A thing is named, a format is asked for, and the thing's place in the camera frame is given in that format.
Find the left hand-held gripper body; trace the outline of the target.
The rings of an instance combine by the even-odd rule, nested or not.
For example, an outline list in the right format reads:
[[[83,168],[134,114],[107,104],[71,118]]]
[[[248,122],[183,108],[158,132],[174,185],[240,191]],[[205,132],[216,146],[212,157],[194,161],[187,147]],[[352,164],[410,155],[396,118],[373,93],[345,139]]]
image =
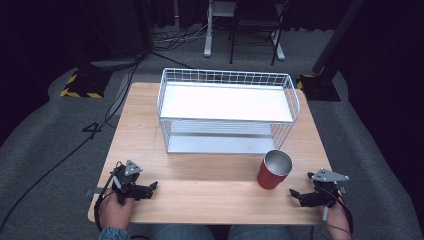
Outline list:
[[[149,192],[147,186],[136,184],[141,172],[142,168],[131,160],[125,164],[119,163],[112,171],[112,190],[117,194],[121,205],[124,205],[128,198],[139,201],[143,193]]]

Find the person's blue jeans legs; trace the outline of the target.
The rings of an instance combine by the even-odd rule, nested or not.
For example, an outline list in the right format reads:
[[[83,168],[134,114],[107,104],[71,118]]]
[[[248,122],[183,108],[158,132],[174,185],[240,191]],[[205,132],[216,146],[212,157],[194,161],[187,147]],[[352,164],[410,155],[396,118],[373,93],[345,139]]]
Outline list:
[[[217,240],[206,225],[158,224],[150,229],[151,240]],[[278,225],[232,225],[226,240],[293,240],[289,227]]]

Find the black folding chair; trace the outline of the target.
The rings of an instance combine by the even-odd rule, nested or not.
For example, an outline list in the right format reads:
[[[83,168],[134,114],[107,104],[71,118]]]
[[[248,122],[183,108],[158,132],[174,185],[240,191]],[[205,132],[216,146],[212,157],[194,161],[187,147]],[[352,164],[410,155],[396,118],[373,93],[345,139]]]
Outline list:
[[[292,1],[236,0],[230,25],[231,51],[229,63],[233,63],[235,47],[243,45],[242,42],[236,41],[236,34],[239,32],[267,32],[268,35],[263,43],[246,43],[246,46],[263,47],[269,43],[273,49],[271,64],[274,64],[276,60],[284,61],[286,57],[280,41],[284,14]]]

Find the white metal desk frame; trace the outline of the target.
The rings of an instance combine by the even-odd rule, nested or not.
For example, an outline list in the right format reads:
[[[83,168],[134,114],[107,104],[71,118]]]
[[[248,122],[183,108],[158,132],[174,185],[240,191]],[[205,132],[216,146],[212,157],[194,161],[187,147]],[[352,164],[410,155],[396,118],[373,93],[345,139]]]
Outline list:
[[[228,2],[224,0],[208,0],[207,10],[207,31],[204,45],[204,57],[208,58],[212,55],[212,42],[213,42],[213,21],[217,20],[218,17],[233,17],[235,10],[235,2]],[[271,33],[271,40],[273,45],[277,47],[277,58],[279,61],[285,60],[285,55],[281,44],[277,41],[277,34],[280,31],[273,31]]]

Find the person's left hand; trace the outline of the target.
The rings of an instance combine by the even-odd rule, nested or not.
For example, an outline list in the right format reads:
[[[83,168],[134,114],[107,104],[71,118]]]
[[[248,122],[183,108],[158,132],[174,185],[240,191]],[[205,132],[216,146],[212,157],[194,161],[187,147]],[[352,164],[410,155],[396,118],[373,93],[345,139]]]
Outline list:
[[[128,226],[135,200],[129,198],[124,205],[118,202],[115,192],[108,192],[100,205],[99,221],[102,228],[114,227],[125,230]]]

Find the black yellow striped stand base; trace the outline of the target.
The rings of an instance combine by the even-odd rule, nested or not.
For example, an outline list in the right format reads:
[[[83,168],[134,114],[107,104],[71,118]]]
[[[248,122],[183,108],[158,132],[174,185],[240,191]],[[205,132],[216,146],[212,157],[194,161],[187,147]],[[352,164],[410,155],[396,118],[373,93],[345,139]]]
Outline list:
[[[86,97],[101,99],[109,84],[110,71],[96,71],[94,74],[75,70],[60,93],[61,97]]]
[[[303,74],[296,77],[296,86],[308,101],[340,102],[340,96],[331,81],[319,75]]]

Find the person's denim sleeve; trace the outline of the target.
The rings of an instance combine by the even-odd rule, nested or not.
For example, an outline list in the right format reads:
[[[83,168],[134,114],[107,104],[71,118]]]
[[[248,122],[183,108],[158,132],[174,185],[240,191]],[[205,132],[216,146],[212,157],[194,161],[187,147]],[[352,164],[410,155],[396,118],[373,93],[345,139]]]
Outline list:
[[[124,229],[106,227],[100,232],[98,240],[131,240],[131,235]]]

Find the red metal cup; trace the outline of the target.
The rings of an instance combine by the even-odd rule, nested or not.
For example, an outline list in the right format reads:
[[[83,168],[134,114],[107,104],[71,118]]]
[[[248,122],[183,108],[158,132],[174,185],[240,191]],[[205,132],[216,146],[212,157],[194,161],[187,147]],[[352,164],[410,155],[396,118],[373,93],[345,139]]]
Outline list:
[[[287,153],[280,150],[269,151],[261,162],[257,182],[263,189],[275,189],[292,169],[293,161]]]

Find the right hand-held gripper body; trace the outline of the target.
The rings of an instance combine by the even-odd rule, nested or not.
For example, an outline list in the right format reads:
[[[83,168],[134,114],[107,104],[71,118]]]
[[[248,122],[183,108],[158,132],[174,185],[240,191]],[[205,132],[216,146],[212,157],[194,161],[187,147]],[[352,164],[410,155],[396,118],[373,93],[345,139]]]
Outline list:
[[[347,175],[324,168],[319,169],[316,173],[309,172],[308,178],[312,181],[314,188],[309,200],[311,207],[332,207],[339,198],[337,183],[349,180]]]

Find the person's right hand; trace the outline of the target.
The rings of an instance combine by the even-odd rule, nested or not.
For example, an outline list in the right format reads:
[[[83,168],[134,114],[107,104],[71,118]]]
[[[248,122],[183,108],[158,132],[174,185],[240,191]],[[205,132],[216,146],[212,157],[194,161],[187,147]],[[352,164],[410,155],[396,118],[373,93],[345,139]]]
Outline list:
[[[345,211],[339,204],[331,208],[320,206],[319,211],[321,215],[327,214],[325,226],[331,240],[352,240]]]

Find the black slanted stand pole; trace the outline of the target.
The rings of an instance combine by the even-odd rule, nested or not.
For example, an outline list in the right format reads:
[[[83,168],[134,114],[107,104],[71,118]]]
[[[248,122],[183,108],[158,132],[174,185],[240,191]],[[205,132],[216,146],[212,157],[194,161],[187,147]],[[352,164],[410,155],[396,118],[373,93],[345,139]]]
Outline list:
[[[336,30],[334,31],[332,37],[315,62],[312,68],[312,71],[315,74],[322,74],[325,70],[330,68],[331,63],[335,62],[335,58],[339,56],[338,49],[342,43],[343,37],[356,18],[356,15],[358,14],[364,2],[365,0],[352,1],[340,23],[338,24]]]

